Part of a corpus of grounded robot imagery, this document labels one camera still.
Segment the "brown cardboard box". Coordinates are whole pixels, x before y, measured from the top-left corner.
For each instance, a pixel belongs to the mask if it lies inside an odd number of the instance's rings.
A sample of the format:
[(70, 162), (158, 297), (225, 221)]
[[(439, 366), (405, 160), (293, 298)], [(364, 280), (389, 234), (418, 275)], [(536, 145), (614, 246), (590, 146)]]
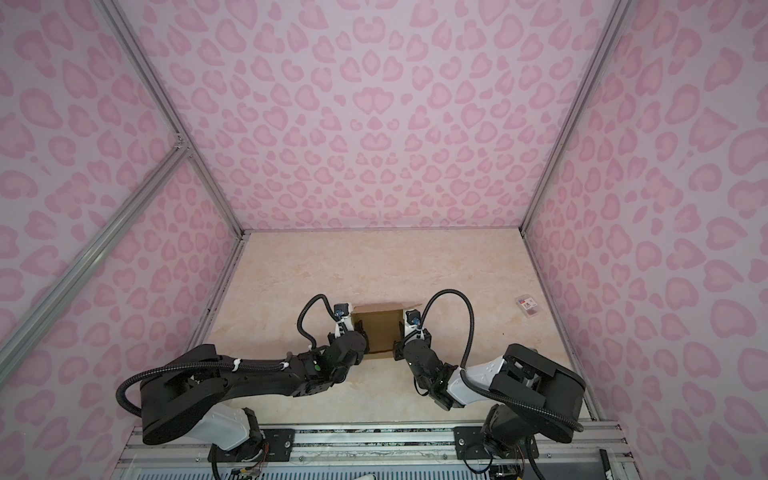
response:
[(394, 344), (404, 336), (405, 312), (421, 310), (420, 303), (380, 302), (355, 305), (352, 322), (356, 331), (367, 338), (365, 360), (393, 358)]

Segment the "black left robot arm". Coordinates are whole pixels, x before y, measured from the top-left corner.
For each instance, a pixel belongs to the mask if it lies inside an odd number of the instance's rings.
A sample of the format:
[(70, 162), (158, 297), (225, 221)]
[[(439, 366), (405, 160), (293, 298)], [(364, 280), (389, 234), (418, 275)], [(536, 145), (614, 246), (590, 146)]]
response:
[(366, 338), (356, 331), (279, 360), (233, 358), (220, 355), (212, 344), (199, 345), (139, 375), (142, 441), (157, 446), (188, 437), (212, 446), (211, 462), (262, 460), (268, 440), (255, 412), (226, 402), (323, 393), (346, 379), (366, 349)]

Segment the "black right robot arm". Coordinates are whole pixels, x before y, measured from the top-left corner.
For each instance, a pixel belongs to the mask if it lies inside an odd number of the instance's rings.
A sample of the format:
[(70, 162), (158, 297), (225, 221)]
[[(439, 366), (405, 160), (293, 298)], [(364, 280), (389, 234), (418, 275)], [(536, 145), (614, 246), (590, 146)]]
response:
[(408, 364), (417, 392), (446, 411), (494, 402), (477, 447), (493, 457), (527, 453), (537, 434), (569, 444), (583, 430), (579, 415), (585, 381), (521, 344), (511, 344), (497, 359), (468, 368), (441, 361), (427, 335), (406, 335), (394, 343), (393, 353), (395, 360)]

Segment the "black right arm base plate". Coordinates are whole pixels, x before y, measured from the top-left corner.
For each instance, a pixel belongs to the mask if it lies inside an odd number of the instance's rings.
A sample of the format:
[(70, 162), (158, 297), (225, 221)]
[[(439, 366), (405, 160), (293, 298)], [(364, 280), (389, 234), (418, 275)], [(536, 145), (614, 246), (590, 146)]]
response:
[(538, 446), (522, 428), (458, 426), (452, 429), (459, 460), (521, 460), (539, 458)]

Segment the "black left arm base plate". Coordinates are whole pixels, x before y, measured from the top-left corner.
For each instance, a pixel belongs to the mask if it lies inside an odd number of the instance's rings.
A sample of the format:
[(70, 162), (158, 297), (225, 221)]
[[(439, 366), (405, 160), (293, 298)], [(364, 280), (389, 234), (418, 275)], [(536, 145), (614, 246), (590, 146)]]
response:
[(246, 440), (231, 450), (212, 445), (208, 461), (212, 463), (287, 462), (293, 449), (294, 429), (266, 429), (251, 431)]

